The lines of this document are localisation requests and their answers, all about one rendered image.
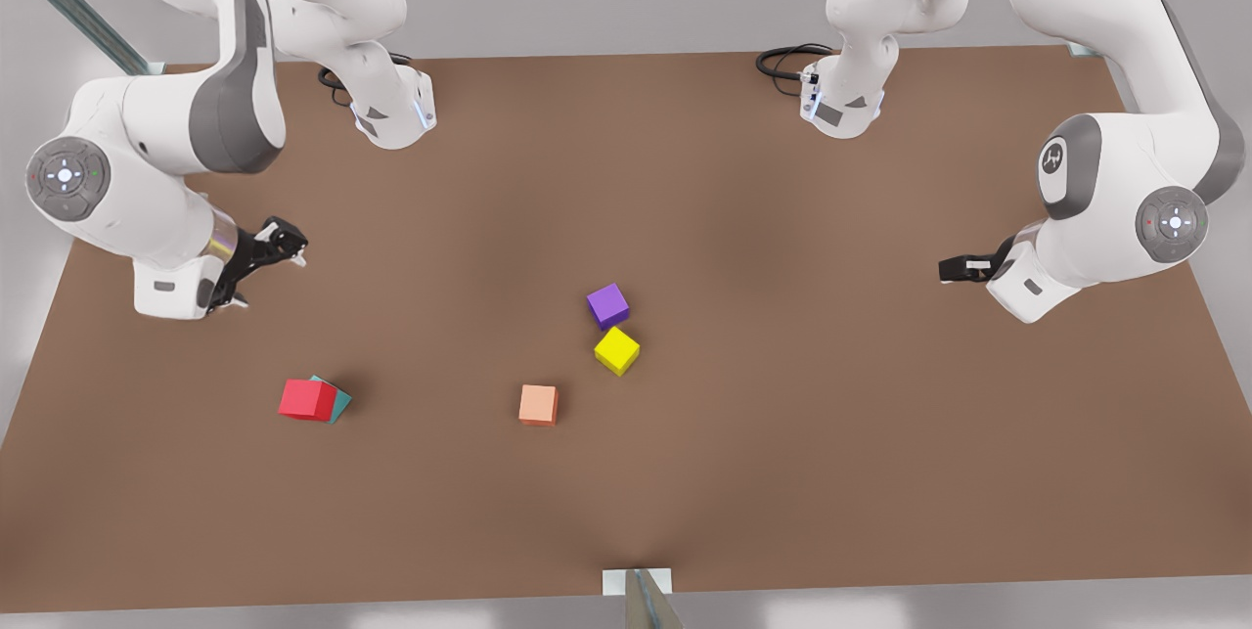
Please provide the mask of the salmon wooden cube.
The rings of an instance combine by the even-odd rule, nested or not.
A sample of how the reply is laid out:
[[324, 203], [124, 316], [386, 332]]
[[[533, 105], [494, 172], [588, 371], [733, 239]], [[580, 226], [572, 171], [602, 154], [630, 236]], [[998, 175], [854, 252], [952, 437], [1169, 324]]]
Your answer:
[[518, 418], [528, 426], [558, 424], [558, 388], [553, 385], [525, 383], [520, 388]]

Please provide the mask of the purple wooden cube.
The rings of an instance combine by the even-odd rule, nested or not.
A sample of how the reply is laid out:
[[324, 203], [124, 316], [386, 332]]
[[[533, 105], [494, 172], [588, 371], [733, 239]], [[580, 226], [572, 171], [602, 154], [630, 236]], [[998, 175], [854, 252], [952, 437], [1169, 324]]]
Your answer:
[[608, 331], [630, 317], [630, 304], [617, 283], [608, 283], [586, 297], [598, 330]]

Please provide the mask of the yellow wooden cube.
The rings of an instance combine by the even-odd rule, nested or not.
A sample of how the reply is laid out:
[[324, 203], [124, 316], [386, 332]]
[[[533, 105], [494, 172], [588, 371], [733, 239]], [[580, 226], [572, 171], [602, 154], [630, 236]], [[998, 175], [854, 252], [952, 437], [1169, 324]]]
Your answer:
[[613, 375], [623, 376], [631, 365], [639, 358], [641, 346], [631, 340], [626, 332], [613, 326], [606, 331], [598, 345], [595, 345], [593, 355], [600, 363], [607, 366]]

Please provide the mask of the teal wooden cube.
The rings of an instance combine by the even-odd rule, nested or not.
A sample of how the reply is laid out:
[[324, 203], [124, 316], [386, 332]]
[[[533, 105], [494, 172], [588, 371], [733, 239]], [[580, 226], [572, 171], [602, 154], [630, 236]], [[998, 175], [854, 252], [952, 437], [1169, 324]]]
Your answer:
[[341, 417], [341, 413], [343, 413], [343, 411], [347, 408], [348, 403], [352, 401], [352, 397], [349, 396], [349, 393], [343, 391], [343, 388], [336, 387], [336, 383], [331, 383], [331, 381], [326, 381], [326, 378], [312, 376], [309, 377], [309, 380], [313, 382], [326, 383], [329, 385], [331, 388], [336, 388], [336, 403], [333, 403], [331, 415], [327, 416], [326, 418], [326, 424], [336, 424], [336, 420]]

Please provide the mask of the red wooden cube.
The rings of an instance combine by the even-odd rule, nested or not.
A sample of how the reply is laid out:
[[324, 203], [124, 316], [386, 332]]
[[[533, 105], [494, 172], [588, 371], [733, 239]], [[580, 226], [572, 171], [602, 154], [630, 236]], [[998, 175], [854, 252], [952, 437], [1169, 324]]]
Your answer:
[[289, 378], [282, 391], [278, 413], [295, 420], [331, 424], [337, 401], [338, 388], [334, 383], [318, 377]]

